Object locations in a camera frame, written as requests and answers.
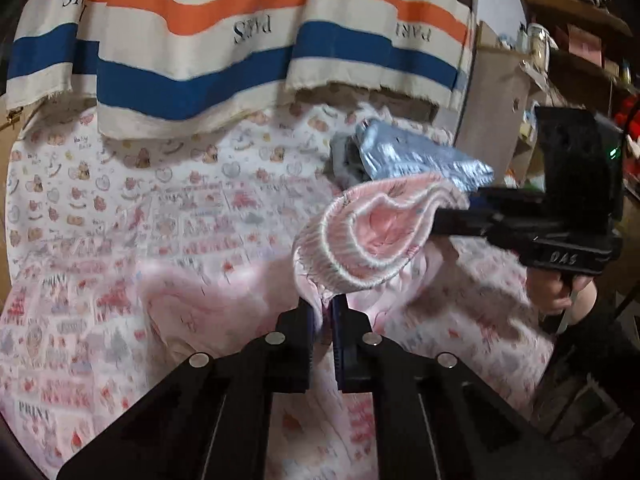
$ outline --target blue stripe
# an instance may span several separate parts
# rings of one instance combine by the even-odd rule
[[[237,92],[286,78],[292,47],[254,52],[220,72],[176,81],[98,60],[98,101],[170,121],[191,119]]]
[[[78,25],[65,23],[41,36],[18,38],[14,41],[7,79],[29,75],[56,65],[73,63],[74,74],[96,73],[97,41],[76,40]]]
[[[171,121],[190,119],[238,92],[284,80],[292,58],[365,62],[420,75],[449,89],[456,83],[456,69],[441,59],[394,48],[387,38],[330,22],[305,23],[298,31],[295,46],[254,52],[220,72],[182,81],[101,60],[99,43],[76,40],[77,31],[76,24],[67,23],[42,36],[15,41],[8,77],[72,62],[74,74],[97,75],[97,97],[101,103]]]
[[[15,40],[7,79],[33,74],[57,63],[71,63],[77,33],[76,23],[65,23],[41,36]]]
[[[74,53],[74,74],[96,75],[98,72],[98,41],[78,40]]]
[[[453,89],[458,69],[418,50],[393,47],[377,34],[340,27],[331,22],[306,22],[300,27],[294,59],[328,57],[371,63],[419,75]]]

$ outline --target folded fabric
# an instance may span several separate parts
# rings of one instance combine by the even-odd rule
[[[459,110],[474,0],[29,0],[7,107],[96,96],[119,139],[190,136],[342,82]]]
[[[336,294],[370,290],[353,308],[375,319],[413,300],[434,276],[427,246],[438,208],[467,208],[466,197],[436,173],[367,182],[348,189],[296,237],[296,284],[316,309]],[[393,301],[384,298],[393,289]]]
[[[466,192],[494,180],[494,170],[484,162],[378,119],[360,123],[355,139],[360,163],[372,180],[434,171]]]

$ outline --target patterned bedsheet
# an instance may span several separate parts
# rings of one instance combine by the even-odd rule
[[[93,114],[60,102],[41,110],[8,177],[14,288],[0,317],[0,412],[50,478],[175,365],[136,294],[140,255],[195,272],[203,288],[273,261],[330,200],[321,168],[331,134],[371,114],[394,120],[383,107],[296,103],[222,133],[120,142],[98,135]],[[458,260],[388,317],[385,335],[418,354],[457,354],[526,414],[552,344],[537,331],[524,269],[481,240],[453,245]],[[227,336],[227,351],[242,346]],[[371,398],[338,393],[330,351],[307,394],[276,396],[271,428],[269,479],[377,478]]]

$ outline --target cardboard box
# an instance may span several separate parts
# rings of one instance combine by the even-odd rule
[[[569,52],[602,67],[602,40],[575,25],[568,25],[567,28]]]
[[[615,77],[620,77],[620,65],[610,59],[604,60],[604,70]]]

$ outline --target printed fabric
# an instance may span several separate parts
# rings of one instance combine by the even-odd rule
[[[117,139],[188,137],[331,82],[460,110],[474,0],[29,0],[9,109],[94,96]]]
[[[308,277],[293,272],[292,233],[335,192],[315,177],[156,191],[103,236],[31,251],[0,317],[0,412],[46,475],[185,356],[229,354],[272,330]],[[294,214],[281,215],[281,204]],[[412,352],[459,355],[526,413],[552,345],[537,332],[524,270],[479,240],[453,249],[428,242],[398,280],[350,302]],[[373,480],[372,399],[337,391],[322,334],[314,354],[311,390],[274,399],[266,478]]]
[[[214,133],[144,141],[100,135],[95,101],[85,104],[69,95],[50,100],[25,126],[10,155],[5,225],[12,279],[42,240],[103,235],[117,213],[153,189],[320,174],[334,132],[352,134],[365,118],[452,142],[444,130],[400,118],[412,110],[427,115],[415,102],[338,85],[306,97]],[[292,211],[283,205],[281,214],[290,217]]]

